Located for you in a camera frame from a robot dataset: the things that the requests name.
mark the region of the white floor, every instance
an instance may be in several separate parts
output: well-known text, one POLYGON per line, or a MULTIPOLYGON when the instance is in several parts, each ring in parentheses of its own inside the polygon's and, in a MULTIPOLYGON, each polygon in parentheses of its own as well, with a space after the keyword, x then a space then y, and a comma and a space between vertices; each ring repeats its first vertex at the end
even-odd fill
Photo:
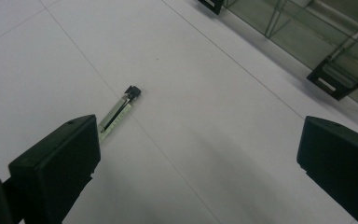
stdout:
POLYGON ((0 0, 0 178, 136 85, 64 223, 356 223, 296 163, 306 116, 358 132, 358 104, 309 72, 196 0, 0 0))

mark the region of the black bracket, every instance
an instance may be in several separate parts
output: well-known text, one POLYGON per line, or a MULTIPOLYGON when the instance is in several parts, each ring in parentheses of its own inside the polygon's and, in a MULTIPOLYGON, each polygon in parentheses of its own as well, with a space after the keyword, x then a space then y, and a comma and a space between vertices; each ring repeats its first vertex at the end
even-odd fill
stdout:
POLYGON ((334 66, 331 57, 325 58, 307 79, 338 101, 358 89, 358 78, 334 66))
POLYGON ((224 0, 199 0, 203 5, 210 9, 214 14, 219 15, 224 0))

